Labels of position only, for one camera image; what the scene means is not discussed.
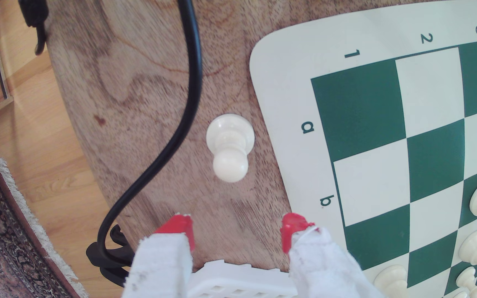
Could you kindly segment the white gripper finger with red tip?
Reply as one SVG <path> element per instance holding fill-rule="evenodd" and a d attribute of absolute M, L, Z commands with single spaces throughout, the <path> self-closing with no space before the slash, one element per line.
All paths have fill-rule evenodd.
<path fill-rule="evenodd" d="M 298 297 L 384 297 L 326 228 L 300 214 L 287 213 L 281 236 Z"/>
<path fill-rule="evenodd" d="M 121 297 L 187 297 L 195 248 L 189 214 L 175 214 L 140 240 Z"/>

